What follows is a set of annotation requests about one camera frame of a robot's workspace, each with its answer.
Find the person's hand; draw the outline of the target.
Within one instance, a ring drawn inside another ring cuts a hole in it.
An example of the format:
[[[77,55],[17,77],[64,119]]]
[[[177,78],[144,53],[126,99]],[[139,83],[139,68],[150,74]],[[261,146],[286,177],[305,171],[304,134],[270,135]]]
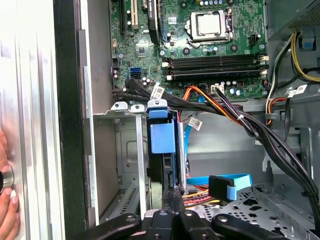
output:
[[[8,161],[8,142],[0,130],[0,171],[10,170]],[[6,188],[0,194],[0,239],[14,240],[20,228],[20,215],[18,213],[19,198],[12,195],[12,188]]]

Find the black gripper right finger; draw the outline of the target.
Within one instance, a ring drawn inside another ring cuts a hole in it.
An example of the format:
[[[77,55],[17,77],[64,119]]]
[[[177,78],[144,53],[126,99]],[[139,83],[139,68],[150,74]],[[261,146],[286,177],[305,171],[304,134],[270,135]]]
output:
[[[176,217],[179,240],[286,240],[283,235],[266,230],[228,214],[215,215],[209,225],[193,210],[182,210]]]

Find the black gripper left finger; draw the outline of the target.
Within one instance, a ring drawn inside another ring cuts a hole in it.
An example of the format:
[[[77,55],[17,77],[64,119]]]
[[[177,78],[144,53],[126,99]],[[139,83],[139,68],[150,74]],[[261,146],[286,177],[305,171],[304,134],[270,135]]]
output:
[[[125,213],[86,231],[87,240],[171,240],[175,218],[174,190],[162,193],[162,209],[141,218]]]

